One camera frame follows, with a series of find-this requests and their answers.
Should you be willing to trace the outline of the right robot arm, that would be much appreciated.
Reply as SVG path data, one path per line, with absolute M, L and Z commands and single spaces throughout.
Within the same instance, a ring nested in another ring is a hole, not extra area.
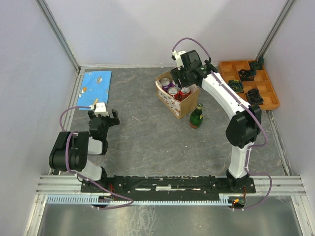
M 248 161 L 251 148 L 261 131 L 261 109 L 242 99 L 224 81 L 209 60 L 201 61 L 197 51 L 172 51 L 176 68 L 170 71 L 180 88 L 196 85 L 208 92 L 229 118 L 225 131 L 231 143 L 231 162 L 226 171 L 226 188 L 238 192 L 249 178 Z

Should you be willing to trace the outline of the red cola can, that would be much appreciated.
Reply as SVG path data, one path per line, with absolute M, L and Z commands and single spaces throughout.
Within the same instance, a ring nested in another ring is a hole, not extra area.
M 167 92 L 174 99 L 179 100 L 179 91 L 177 90 L 176 87 L 170 87 Z
M 185 100 L 188 96 L 190 96 L 191 90 L 188 87 L 184 87 L 179 91 L 180 101 Z

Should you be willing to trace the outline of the green glass bottle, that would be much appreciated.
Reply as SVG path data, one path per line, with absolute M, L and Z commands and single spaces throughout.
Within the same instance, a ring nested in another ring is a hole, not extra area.
M 198 103 L 196 109 L 190 115 L 189 124 L 194 129 L 199 128 L 203 122 L 202 109 L 203 109 L 203 104 Z

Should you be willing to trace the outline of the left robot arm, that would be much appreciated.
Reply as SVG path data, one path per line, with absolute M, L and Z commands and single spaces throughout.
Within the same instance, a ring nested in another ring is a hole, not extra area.
M 89 155 L 105 155 L 108 150 L 107 134 L 110 127 L 119 125 L 118 112 L 112 110 L 113 117 L 95 115 L 88 111 L 89 131 L 78 132 L 69 137 L 69 131 L 58 134 L 49 156 L 50 168 L 66 172 L 71 170 L 81 178 L 92 180 L 92 187 L 105 191 L 109 180 L 105 169 L 88 160 Z

